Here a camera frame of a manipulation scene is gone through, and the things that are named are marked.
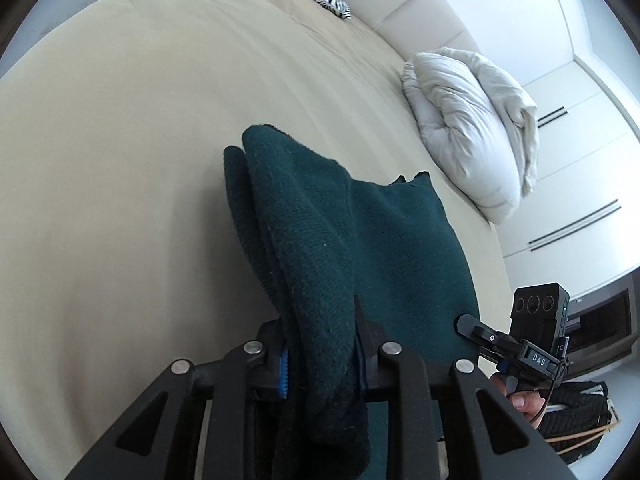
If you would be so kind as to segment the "person's right hand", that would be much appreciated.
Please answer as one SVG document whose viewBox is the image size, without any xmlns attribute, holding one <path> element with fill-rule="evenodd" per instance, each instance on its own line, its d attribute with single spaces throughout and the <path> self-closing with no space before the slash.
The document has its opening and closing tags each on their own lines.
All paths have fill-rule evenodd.
<svg viewBox="0 0 640 480">
<path fill-rule="evenodd" d="M 534 429 L 539 427 L 546 410 L 546 400 L 537 391 L 520 391 L 509 394 L 506 392 L 506 384 L 498 373 L 492 374 L 490 381 L 525 417 L 530 426 Z"/>
</svg>

